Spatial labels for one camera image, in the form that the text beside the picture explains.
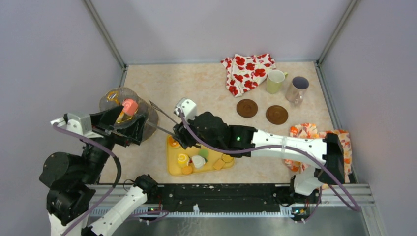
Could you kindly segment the green macaron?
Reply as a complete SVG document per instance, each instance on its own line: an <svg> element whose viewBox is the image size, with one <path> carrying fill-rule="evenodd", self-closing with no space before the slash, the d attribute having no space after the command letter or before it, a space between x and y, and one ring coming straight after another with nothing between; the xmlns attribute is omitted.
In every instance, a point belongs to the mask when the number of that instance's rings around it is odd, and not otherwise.
<svg viewBox="0 0 417 236"><path fill-rule="evenodd" d="M209 151L206 149L200 149L198 152L198 155L201 156L204 159L207 159L209 156Z"/></svg>

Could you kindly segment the pink swirl roll cake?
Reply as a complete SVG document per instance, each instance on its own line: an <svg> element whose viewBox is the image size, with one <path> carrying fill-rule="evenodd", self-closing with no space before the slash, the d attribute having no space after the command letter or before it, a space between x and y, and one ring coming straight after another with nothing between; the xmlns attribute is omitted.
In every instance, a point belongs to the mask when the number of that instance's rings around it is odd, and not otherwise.
<svg viewBox="0 0 417 236"><path fill-rule="evenodd" d="M139 105L136 101L132 100L132 99L126 99L122 102L122 106L123 106L123 112L124 114L132 117L134 116L134 114L136 113Z"/></svg>

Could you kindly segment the metal serving tongs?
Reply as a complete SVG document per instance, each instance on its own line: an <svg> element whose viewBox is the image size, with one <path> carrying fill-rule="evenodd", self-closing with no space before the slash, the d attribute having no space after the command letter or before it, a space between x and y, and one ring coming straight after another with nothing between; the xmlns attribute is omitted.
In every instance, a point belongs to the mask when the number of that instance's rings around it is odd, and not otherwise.
<svg viewBox="0 0 417 236"><path fill-rule="evenodd" d="M152 102L152 101L149 101L149 103L150 103L150 105L151 105L151 107L155 110L155 111L158 111L159 113L161 113L161 114L163 114L164 116L165 116L165 118L168 118L170 121L172 121L175 125L177 125L178 123L172 118L172 117L170 117L166 112L164 112L162 109L160 109L154 102ZM166 134L169 134L169 135L171 135L172 137L174 137L175 136L175 133L174 133L174 127L171 129L171 130L167 130L167 129L164 129L163 127L160 127L159 126L159 123L162 121L162 118L159 118L158 119L158 123L155 123L155 122L151 122L151 121L146 121L146 123L148 124L148 125L150 125L150 126L152 126L152 127L154 127L154 128L156 128L156 129L159 129L159 130L161 130L161 131L163 131L163 132L165 132Z"/></svg>

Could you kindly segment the three-tier glass dessert stand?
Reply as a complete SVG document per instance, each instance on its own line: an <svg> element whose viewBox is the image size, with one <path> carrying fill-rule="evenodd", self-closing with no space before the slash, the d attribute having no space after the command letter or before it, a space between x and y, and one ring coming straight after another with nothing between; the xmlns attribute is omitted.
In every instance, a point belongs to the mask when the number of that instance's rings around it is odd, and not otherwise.
<svg viewBox="0 0 417 236"><path fill-rule="evenodd" d="M156 128L151 124L157 125L159 116L156 110L140 98L135 91L126 87L114 88L108 91L99 101L100 111L119 105L122 105L123 109L115 122L115 128L118 130L127 129L133 126L134 121L144 117L146 122L142 132L142 140L149 139L155 133Z"/></svg>

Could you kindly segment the orange glazed donut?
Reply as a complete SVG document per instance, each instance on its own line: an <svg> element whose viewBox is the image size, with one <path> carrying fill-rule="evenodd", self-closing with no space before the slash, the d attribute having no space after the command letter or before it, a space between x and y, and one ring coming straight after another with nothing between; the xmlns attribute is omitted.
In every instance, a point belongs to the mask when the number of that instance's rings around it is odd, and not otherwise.
<svg viewBox="0 0 417 236"><path fill-rule="evenodd" d="M179 148L181 147L181 145L179 144L179 142L175 139L173 139L172 137L169 137L168 139L168 145L171 148Z"/></svg>
<svg viewBox="0 0 417 236"><path fill-rule="evenodd" d="M123 122L123 118L124 118L124 112L122 111L122 112L119 114L119 116L118 116L118 118L117 118L117 120L116 120L116 123L121 123L121 122Z"/></svg>

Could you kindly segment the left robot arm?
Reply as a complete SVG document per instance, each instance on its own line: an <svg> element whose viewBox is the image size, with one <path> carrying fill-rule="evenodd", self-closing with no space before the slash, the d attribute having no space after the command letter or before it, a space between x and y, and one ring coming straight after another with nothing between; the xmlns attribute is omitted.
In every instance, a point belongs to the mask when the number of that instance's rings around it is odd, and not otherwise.
<svg viewBox="0 0 417 236"><path fill-rule="evenodd" d="M118 125L122 110L118 105L95 114L66 113L51 121L56 131L84 143L80 155L55 152L43 164L39 180L49 189L46 209L51 235L110 236L137 207L157 199L157 182L149 175L141 175L102 218L87 225L87 218L95 209L95 205L90 204L96 193L91 186L99 180L108 158L114 160L117 168L108 193L112 193L120 181L121 163L113 153L114 146L126 147L142 141L148 115L135 112Z"/></svg>

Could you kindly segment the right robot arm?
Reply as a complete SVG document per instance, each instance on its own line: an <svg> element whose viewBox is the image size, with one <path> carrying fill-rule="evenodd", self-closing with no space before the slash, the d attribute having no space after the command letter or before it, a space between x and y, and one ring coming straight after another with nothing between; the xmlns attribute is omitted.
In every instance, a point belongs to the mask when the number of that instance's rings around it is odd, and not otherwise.
<svg viewBox="0 0 417 236"><path fill-rule="evenodd" d="M301 139L280 136L250 126L227 125L219 117L205 112L189 119L181 109L176 115L181 122L174 127L174 137L185 148L202 144L231 157L273 157L308 164L293 176L288 189L289 198L301 203L324 184L331 189L344 187L343 150L335 134L321 139Z"/></svg>

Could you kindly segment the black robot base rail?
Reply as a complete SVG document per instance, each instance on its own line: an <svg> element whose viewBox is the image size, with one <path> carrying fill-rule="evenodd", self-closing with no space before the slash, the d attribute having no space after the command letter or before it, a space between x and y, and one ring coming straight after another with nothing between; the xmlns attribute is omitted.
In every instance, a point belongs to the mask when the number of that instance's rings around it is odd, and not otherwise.
<svg viewBox="0 0 417 236"><path fill-rule="evenodd" d="M318 190L305 196L287 184L164 184L146 203L173 213L191 212L194 206L202 213L269 213L297 204L312 206L318 197Z"/></svg>

